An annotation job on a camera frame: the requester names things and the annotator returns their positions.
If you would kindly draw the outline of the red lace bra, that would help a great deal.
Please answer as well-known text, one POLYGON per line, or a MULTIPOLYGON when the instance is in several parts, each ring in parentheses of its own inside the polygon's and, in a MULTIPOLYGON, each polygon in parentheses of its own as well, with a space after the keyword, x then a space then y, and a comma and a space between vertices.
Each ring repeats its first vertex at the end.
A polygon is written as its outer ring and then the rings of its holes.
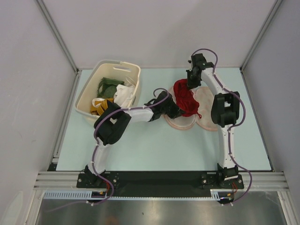
POLYGON ((174 83, 173 92, 176 105, 184 111, 183 117, 197 115, 201 119, 202 115, 198 112, 200 104, 194 99, 193 92, 188 89, 187 84, 187 79, 180 79, 174 83))

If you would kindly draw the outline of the pink floral mesh laundry bag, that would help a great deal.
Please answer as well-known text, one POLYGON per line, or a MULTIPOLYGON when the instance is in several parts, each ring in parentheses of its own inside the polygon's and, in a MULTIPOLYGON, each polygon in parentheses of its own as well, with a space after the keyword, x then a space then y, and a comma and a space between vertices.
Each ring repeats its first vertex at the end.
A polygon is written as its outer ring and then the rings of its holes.
POLYGON ((205 130, 213 132, 217 131, 217 125, 214 124, 211 119, 211 108, 214 95, 208 87, 200 87, 192 89, 191 91, 194 99, 199 103, 198 113, 202 117, 200 118, 197 114, 194 114, 189 117, 180 116, 175 119, 170 119, 167 115, 164 115, 164 119, 169 126, 177 130, 188 130, 197 124, 205 130))

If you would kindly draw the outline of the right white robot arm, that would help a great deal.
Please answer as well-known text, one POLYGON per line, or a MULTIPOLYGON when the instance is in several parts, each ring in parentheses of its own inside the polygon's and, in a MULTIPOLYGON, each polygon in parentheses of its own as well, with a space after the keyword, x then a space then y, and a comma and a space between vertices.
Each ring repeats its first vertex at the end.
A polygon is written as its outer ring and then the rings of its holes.
POLYGON ((216 73, 218 56, 209 49, 199 49, 192 53, 188 61, 187 88, 196 89, 204 82, 214 96, 210 117, 217 125, 220 155, 217 164, 216 182, 221 188, 234 187, 241 180, 240 165, 234 156, 234 128, 240 126, 246 118, 246 108, 237 91, 231 91, 216 73), (209 51, 216 61, 208 62, 200 51, 209 51))

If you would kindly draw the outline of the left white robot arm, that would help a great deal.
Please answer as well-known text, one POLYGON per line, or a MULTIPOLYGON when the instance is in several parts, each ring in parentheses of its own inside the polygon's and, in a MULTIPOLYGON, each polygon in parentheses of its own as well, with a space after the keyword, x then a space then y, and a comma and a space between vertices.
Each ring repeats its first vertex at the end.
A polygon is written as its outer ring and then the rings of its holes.
POLYGON ((95 149, 91 161, 84 169, 87 182, 97 188, 109 181, 103 177, 105 160, 110 146, 120 140, 128 125, 135 122, 152 122, 166 115, 176 119, 187 111, 180 108, 170 92, 163 89, 160 94, 142 106, 122 108, 108 102, 108 108, 94 123, 95 149))

